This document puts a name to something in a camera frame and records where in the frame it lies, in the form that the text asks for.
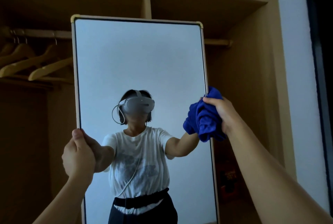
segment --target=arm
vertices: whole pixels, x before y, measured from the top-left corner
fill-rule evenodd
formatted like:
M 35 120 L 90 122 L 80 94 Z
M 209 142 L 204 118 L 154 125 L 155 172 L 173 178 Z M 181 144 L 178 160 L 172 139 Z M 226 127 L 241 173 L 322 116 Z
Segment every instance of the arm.
M 263 224 L 332 224 L 333 220 L 269 154 L 227 100 L 204 98 L 223 119 L 239 168 Z
M 94 154 L 79 129 L 73 131 L 73 138 L 65 146 L 62 159 L 69 179 L 33 224 L 73 224 L 78 217 L 95 168 Z
M 172 137 L 165 145 L 165 153 L 169 156 L 183 157 L 191 153 L 199 143 L 198 134 L 185 133 L 180 139 Z
M 104 171 L 114 160 L 114 149 L 110 146 L 101 146 L 95 139 L 87 135 L 83 129 L 82 132 L 96 159 L 95 173 Z

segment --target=black belt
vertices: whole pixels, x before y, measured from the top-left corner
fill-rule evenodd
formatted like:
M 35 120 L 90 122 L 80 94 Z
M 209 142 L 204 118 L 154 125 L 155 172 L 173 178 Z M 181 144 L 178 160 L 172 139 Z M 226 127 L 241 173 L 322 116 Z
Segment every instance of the black belt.
M 169 188 L 164 189 L 163 191 L 160 192 L 155 192 L 150 195 L 142 195 L 139 197 L 135 198 L 114 198 L 113 204 L 115 206 L 121 206 L 126 209 L 131 209 L 131 208 L 141 208 L 153 203 L 157 203 L 161 199 L 164 199 L 165 196 L 168 194 Z

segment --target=blue cloth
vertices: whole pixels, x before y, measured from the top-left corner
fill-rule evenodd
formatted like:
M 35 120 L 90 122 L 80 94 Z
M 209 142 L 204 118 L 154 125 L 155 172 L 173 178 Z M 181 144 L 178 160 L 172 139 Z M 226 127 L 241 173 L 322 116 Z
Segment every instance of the blue cloth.
M 220 92 L 210 86 L 207 97 L 223 99 Z M 188 134 L 197 133 L 202 142 L 208 141 L 211 137 L 218 141 L 226 139 L 227 136 L 222 132 L 222 119 L 217 113 L 215 106 L 200 100 L 190 105 L 187 116 L 183 128 Z

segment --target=person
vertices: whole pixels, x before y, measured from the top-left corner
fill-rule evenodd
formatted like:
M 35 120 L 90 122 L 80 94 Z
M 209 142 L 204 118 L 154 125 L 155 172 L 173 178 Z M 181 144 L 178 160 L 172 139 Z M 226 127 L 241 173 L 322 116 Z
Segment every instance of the person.
M 127 91 L 120 102 L 139 95 L 151 99 L 148 91 Z M 88 145 L 96 156 L 95 172 L 109 172 L 111 192 L 115 195 L 110 210 L 109 224 L 148 223 L 155 218 L 159 223 L 177 223 L 177 211 L 168 194 L 169 171 L 166 158 L 184 157 L 199 143 L 198 134 L 179 139 L 162 128 L 152 128 L 151 112 L 126 113 L 119 107 L 123 131 L 107 135 L 102 146 L 85 134 Z
M 333 219 L 268 153 L 231 102 L 203 98 L 223 120 L 239 168 L 263 224 L 333 224 Z M 63 163 L 69 179 L 33 224 L 73 224 L 95 167 L 93 152 L 79 129 L 66 145 Z

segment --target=neck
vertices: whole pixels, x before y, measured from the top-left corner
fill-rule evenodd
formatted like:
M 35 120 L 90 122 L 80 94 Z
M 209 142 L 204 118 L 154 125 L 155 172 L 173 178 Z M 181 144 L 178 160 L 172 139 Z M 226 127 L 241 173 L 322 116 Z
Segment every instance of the neck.
M 127 129 L 124 130 L 124 133 L 128 136 L 135 137 L 141 134 L 145 129 L 146 125 L 127 125 Z

